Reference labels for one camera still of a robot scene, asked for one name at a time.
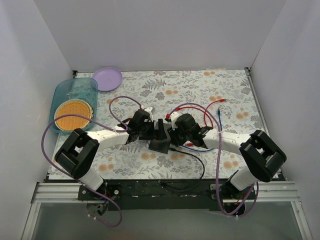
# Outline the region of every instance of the wall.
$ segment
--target wall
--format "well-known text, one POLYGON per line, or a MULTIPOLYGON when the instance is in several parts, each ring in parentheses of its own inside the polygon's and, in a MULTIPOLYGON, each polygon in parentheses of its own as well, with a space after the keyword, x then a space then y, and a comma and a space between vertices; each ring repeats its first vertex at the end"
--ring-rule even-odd
POLYGON ((34 0, 73 70, 250 67, 286 0, 34 0))
POLYGON ((0 29, 0 239, 16 240, 49 167, 40 141, 53 92, 72 72, 32 0, 0 0, 0 29))
POLYGON ((287 0, 253 66, 266 123, 287 154, 314 239, 320 239, 320 1, 287 0))

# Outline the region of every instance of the orange waffle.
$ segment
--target orange waffle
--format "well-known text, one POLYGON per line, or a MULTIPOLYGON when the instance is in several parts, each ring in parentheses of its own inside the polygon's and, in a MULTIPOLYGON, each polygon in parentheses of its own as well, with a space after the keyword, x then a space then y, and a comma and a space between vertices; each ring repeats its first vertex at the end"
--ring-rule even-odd
MULTIPOLYGON (((56 114, 56 118, 66 114, 79 114, 81 116, 92 118, 92 109, 85 101, 76 100, 63 103, 56 114)), ((56 121, 56 125, 63 131, 72 131, 77 128, 84 128, 90 122, 86 119, 76 116, 66 116, 56 121)))

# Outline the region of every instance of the floral tablecloth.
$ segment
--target floral tablecloth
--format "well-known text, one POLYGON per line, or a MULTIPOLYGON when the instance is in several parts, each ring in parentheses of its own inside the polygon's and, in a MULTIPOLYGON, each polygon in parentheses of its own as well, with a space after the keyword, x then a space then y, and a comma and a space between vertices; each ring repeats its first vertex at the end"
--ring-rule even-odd
MULTIPOLYGON (((133 97, 145 107, 155 107, 156 120, 164 119, 167 113, 182 103, 193 102, 206 107, 212 101, 225 99, 225 102, 214 103, 209 108, 215 116, 220 108, 223 131, 253 133, 256 129, 263 130, 262 119, 244 70, 127 71, 122 74, 120 87, 111 92, 98 93, 96 120, 107 126, 118 124, 109 113, 109 102, 114 97, 125 95, 133 97)), ((92 75, 78 73, 77 78, 92 75)), ((112 109, 120 119, 126 119, 133 116, 138 105, 129 99, 117 99, 112 109)), ((200 125, 204 125, 202 112, 195 109, 183 109, 181 112, 192 114, 200 125)), ((101 129, 95 125, 90 131, 101 129)), ((55 152, 66 138, 65 134, 59 135, 55 152)), ((217 152, 217 149, 207 153, 193 152, 205 164, 203 178, 215 178, 217 152)), ((241 156, 222 151, 219 178, 228 178, 244 165, 241 156)), ((171 151, 168 154, 150 151, 148 142, 141 140, 99 151, 92 166, 104 179, 199 178, 203 170, 192 156, 171 151)), ((56 169, 50 170, 50 180, 67 178, 56 169)))

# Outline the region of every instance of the purple cable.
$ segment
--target purple cable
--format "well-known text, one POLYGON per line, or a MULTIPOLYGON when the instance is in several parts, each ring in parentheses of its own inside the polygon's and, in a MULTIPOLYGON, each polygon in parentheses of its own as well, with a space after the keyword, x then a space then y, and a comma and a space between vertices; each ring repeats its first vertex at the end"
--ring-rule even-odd
POLYGON ((111 113, 112 117, 114 117, 118 122, 124 124, 111 110, 111 104, 116 100, 116 99, 130 99, 132 101, 134 101, 135 103, 137 103, 139 105, 139 107, 141 108, 141 103, 138 102, 137 100, 135 100, 132 97, 129 96, 116 96, 114 99, 111 100, 111 102, 109 103, 109 112, 111 113))
MULTIPOLYGON (((245 201, 247 200, 247 198, 249 197, 249 195, 251 194, 251 191, 252 189, 254 189, 254 184, 251 185, 251 187, 249 188, 246 196, 244 197, 244 199, 241 201, 241 203, 239 204, 239 206, 237 206, 235 208, 235 210, 233 210, 232 212, 226 212, 226 210, 224 209, 224 207, 222 206, 221 202, 220 202, 220 194, 219 194, 219 166, 220 166, 220 157, 221 157, 221 151, 222 151, 222 134, 221 134, 221 128, 220 128, 220 125, 217 121, 217 119, 215 118, 215 116, 213 116, 211 114, 211 112, 209 112, 205 107, 201 106, 200 104, 197 104, 197 103, 193 103, 193 102, 186 102, 186 103, 183 103, 183 104, 180 104, 179 106, 177 106, 174 110, 172 110, 170 112, 170 115, 178 108, 182 107, 182 106, 185 106, 185 105, 195 105, 195 106, 198 106, 199 108, 202 108, 204 111, 206 111, 211 117, 212 119, 214 120, 215 124, 217 125, 217 128, 218 128, 218 134, 219 134, 219 148, 218 148, 218 156, 217 156, 217 159, 216 159, 216 170, 215 170, 215 192, 216 192, 216 200, 218 201, 218 206, 221 210, 221 212, 223 212, 225 215, 227 216, 232 216, 233 214, 235 214, 236 212, 238 212, 238 210, 243 206, 243 204, 245 204, 245 201)), ((256 196, 255 196, 255 199, 254 199, 254 202, 252 204, 252 206, 250 207, 250 209, 240 215, 239 217, 241 216, 245 216, 247 215, 254 207, 254 205, 256 204, 256 201, 257 201, 257 198, 258 198, 258 191, 259 191, 259 187, 258 187, 258 182, 257 182, 257 193, 256 193, 256 196)))
MULTIPOLYGON (((59 116, 59 117, 55 118, 52 122, 50 122, 50 123, 48 124, 48 126, 46 126, 46 128, 45 128, 45 130, 44 130, 44 132, 43 132, 42 138, 41 138, 41 150, 42 150, 42 153, 43 153, 45 159, 46 159, 52 166, 54 166, 54 167, 55 167, 56 169, 58 169, 60 172, 64 173, 65 175, 69 176, 69 177, 72 178, 72 179, 74 179, 74 178, 73 178, 69 173, 67 173, 66 171, 64 171, 64 170, 61 169, 60 167, 58 167, 53 161, 50 160, 50 158, 48 157, 48 155, 46 154, 46 151, 45 151, 45 137, 46 137, 46 134, 47 134, 49 128, 51 127, 52 124, 55 123, 55 121, 57 121, 57 120, 59 120, 59 119, 62 119, 62 118, 65 118, 65 117, 79 117, 79 118, 83 118, 83 119, 86 119, 86 120, 88 120, 88 121, 90 121, 90 122, 92 122, 92 123, 94 123, 94 124, 99 125, 100 127, 103 127, 104 129, 108 129, 108 130, 110 130, 110 131, 116 131, 116 132, 118 132, 118 133, 124 133, 124 132, 126 132, 126 131, 128 130, 127 125, 125 125, 121 120, 120 120, 119 122, 121 122, 121 123, 125 126, 125 128, 126 128, 125 130, 115 130, 115 129, 112 129, 111 127, 105 126, 105 125, 103 125, 103 124, 101 124, 101 123, 99 123, 99 122, 97 122, 97 121, 95 121, 95 120, 93 120, 93 119, 91 119, 91 118, 88 118, 88 117, 85 117, 85 116, 81 116, 81 115, 79 115, 79 114, 66 114, 66 115, 62 115, 62 116, 59 116)), ((121 208, 119 207, 119 205, 118 205, 115 201, 113 201, 111 198, 109 198, 109 197, 107 197, 107 196, 105 196, 105 195, 103 195, 103 194, 101 194, 101 193, 93 190, 92 188, 86 186, 85 184, 83 184, 83 185, 84 185, 88 190, 90 190, 91 192, 93 192, 93 193, 99 195, 100 197, 102 197, 102 198, 110 201, 110 202, 118 209, 119 214, 120 214, 120 219, 119 219, 119 221, 118 221, 116 224, 111 224, 111 223, 109 223, 109 222, 107 222, 107 221, 104 221, 103 219, 101 219, 101 218, 99 218, 99 217, 96 217, 96 216, 90 215, 90 217, 96 218, 98 221, 104 223, 105 225, 107 225, 107 226, 109 226, 109 227, 112 227, 112 228, 117 227, 117 226, 121 223, 122 217, 123 217, 123 216, 122 216, 122 211, 121 211, 121 208)))

